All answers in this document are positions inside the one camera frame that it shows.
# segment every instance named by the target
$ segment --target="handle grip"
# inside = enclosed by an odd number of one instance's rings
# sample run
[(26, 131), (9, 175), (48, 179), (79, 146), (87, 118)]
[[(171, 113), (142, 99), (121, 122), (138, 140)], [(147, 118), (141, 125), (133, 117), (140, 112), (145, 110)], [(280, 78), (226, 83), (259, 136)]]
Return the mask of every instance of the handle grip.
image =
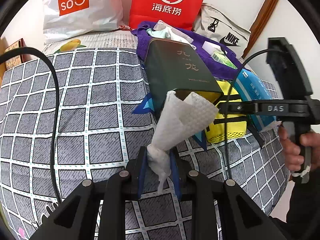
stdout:
[(284, 122), (283, 125), (289, 134), (290, 140), (300, 147), (300, 155), (304, 157), (304, 163), (301, 165), (301, 170), (292, 173), (292, 180), (295, 183), (308, 183), (312, 148), (300, 144), (300, 135), (310, 132), (311, 126), (310, 124), (296, 122)]

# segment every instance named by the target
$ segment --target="yellow mesh pouch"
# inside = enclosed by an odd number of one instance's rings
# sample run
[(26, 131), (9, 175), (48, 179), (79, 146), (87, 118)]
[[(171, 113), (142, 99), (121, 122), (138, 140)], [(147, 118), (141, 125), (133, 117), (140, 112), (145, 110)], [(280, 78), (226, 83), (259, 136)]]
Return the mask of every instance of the yellow mesh pouch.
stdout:
[[(228, 94), (230, 84), (226, 81), (217, 81), (225, 95)], [(241, 102), (238, 92), (233, 88), (230, 95), (230, 102)], [(205, 129), (208, 142), (220, 143), (224, 141), (224, 116), (217, 114), (216, 119)], [(245, 135), (247, 129), (246, 115), (228, 114), (227, 116), (227, 139), (239, 138)]]

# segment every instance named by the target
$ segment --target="screw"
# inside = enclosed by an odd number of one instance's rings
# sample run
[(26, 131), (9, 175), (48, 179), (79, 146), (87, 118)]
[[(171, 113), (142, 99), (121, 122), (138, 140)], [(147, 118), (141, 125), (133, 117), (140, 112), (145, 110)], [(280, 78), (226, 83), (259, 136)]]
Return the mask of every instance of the screw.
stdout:
[(90, 179), (85, 179), (82, 181), (82, 186), (89, 187), (91, 185), (92, 181)]
[(195, 171), (195, 170), (192, 170), (192, 171), (189, 171), (189, 175), (190, 175), (191, 177), (196, 177), (196, 176), (199, 175), (199, 172), (198, 172), (198, 171)]
[(236, 183), (233, 179), (227, 179), (226, 184), (230, 187), (233, 187)]
[(120, 175), (120, 177), (126, 177), (129, 175), (129, 172), (128, 171), (121, 171), (121, 172), (119, 172), (119, 175)]

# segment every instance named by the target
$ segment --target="white tissue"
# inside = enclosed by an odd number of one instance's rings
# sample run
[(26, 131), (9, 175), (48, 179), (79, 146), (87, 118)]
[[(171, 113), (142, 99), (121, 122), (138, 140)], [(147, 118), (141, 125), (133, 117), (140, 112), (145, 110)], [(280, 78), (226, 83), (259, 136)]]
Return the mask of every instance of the white tissue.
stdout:
[(218, 113), (205, 98), (191, 92), (182, 101), (169, 91), (151, 144), (148, 145), (148, 164), (159, 176), (158, 193), (162, 193), (163, 183), (170, 176), (170, 157), (166, 152), (178, 143), (205, 129)]

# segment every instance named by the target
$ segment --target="plaid pattern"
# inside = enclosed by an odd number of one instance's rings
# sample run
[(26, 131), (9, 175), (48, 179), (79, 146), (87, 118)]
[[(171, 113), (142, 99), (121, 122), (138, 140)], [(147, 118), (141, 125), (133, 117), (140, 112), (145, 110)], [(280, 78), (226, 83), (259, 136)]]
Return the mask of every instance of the plaid pattern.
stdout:
[[(95, 48), (58, 53), (52, 61), (60, 85), (55, 175), (63, 198), (84, 179), (101, 181), (124, 169), (148, 145), (156, 127), (151, 114), (131, 114), (149, 92), (134, 49)], [(5, 73), (0, 92), (0, 200), (17, 239), (28, 239), (56, 207), (50, 179), (50, 142), (55, 91), (47, 66), (33, 60)], [(286, 187), (276, 131), (228, 142), (233, 179), (269, 214)], [(178, 151), (209, 178), (226, 179), (223, 143), (208, 152), (189, 138)], [(170, 179), (162, 195), (158, 178), (147, 170), (144, 193), (126, 203), (127, 239), (190, 239), (191, 203), (179, 203)], [(100, 211), (97, 219), (98, 236)], [(221, 225), (217, 210), (217, 224)]]
[(264, 86), (266, 87), (266, 89), (269, 91), (272, 99), (279, 99), (276, 88), (274, 86), (274, 84), (271, 84), (267, 81), (262, 81)]

